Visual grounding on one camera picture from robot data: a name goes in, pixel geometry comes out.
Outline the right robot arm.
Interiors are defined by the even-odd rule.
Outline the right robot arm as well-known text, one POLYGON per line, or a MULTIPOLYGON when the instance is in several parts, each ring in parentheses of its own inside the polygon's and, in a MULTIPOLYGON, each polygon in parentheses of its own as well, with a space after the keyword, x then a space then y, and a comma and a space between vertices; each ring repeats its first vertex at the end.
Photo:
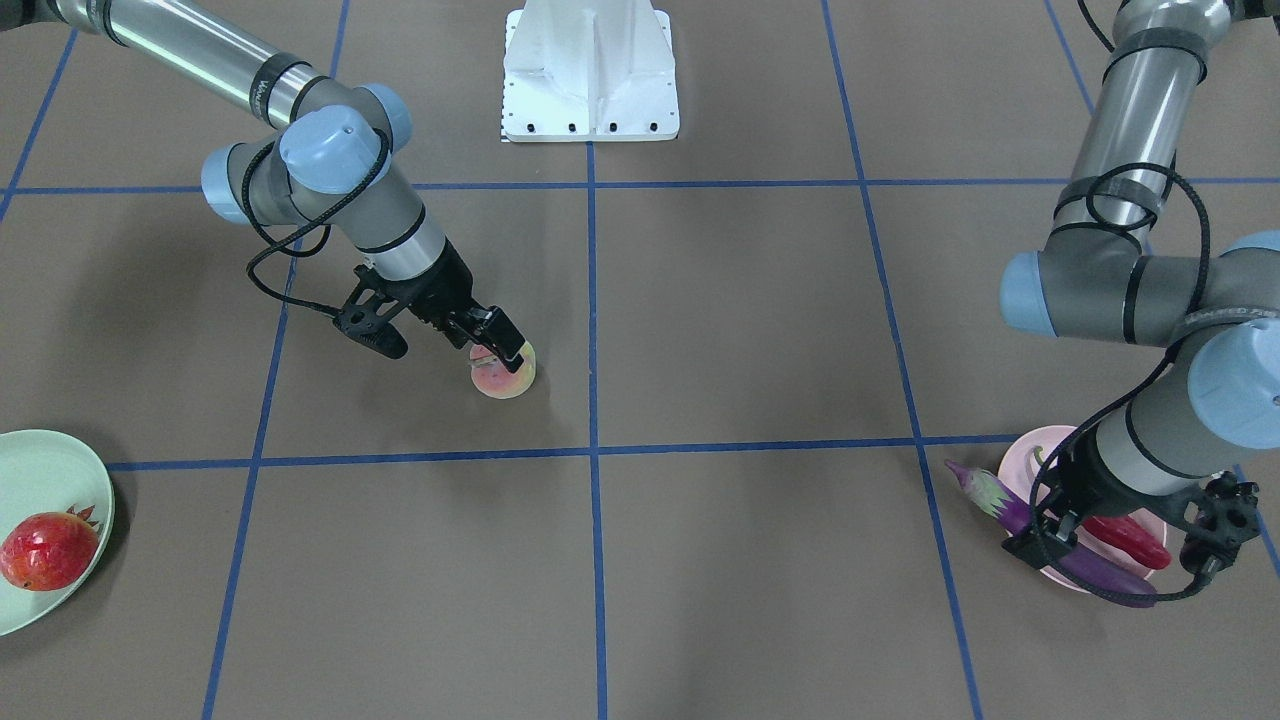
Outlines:
POLYGON ((532 363, 506 313, 475 300, 470 269, 396 168, 413 123, 394 91, 346 86, 192 1, 3 4, 4 31, 52 22, 150 56, 271 128, 256 143, 216 150, 201 170, 207 205, 265 243, 246 268, 256 288, 328 316, 347 338, 385 357, 404 356, 393 320, 410 313, 456 348, 488 350, 509 373, 532 363), (259 278, 268 258, 303 258, 300 240, 333 228, 361 256, 342 305, 293 297, 259 278))

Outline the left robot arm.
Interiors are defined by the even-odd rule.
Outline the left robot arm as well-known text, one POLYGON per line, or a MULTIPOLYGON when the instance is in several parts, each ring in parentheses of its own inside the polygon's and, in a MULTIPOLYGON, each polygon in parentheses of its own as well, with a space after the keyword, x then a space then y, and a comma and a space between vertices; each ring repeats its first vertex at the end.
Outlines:
POLYGON ((1087 518, 1146 510, 1185 532, 1199 583, 1258 534, 1256 489, 1231 469, 1277 448, 1277 233, 1221 255, 1199 224, 1193 258, 1144 242, 1175 172, 1179 136, 1210 54, 1275 1, 1125 1, 1091 124, 1046 245, 1000 286, 1005 322, 1048 337, 1157 347, 1157 370, 1052 452, 1046 505, 1007 551, 1060 564, 1087 518))

